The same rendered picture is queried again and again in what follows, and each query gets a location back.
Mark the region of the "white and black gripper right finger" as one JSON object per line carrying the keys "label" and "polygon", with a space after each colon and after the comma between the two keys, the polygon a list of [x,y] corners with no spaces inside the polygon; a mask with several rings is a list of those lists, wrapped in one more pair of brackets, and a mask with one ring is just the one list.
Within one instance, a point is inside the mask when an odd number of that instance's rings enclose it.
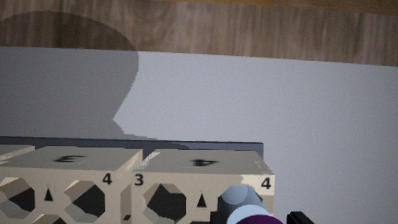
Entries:
{"label": "white and black gripper right finger", "polygon": [[287,214],[286,224],[314,224],[303,212],[291,211]]}

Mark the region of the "grey bench mat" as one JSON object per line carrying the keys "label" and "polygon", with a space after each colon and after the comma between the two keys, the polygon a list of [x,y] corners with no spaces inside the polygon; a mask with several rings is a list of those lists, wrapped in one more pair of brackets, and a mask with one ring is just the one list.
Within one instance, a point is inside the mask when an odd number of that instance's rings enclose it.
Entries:
{"label": "grey bench mat", "polygon": [[0,46],[0,136],[262,142],[282,223],[398,224],[398,67]]}

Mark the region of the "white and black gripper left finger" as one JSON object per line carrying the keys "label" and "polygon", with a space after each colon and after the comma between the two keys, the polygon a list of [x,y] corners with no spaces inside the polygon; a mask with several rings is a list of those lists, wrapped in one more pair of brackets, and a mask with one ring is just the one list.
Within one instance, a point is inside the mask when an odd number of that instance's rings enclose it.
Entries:
{"label": "white and black gripper left finger", "polygon": [[211,211],[210,224],[227,224],[225,215],[221,214],[220,211]]}

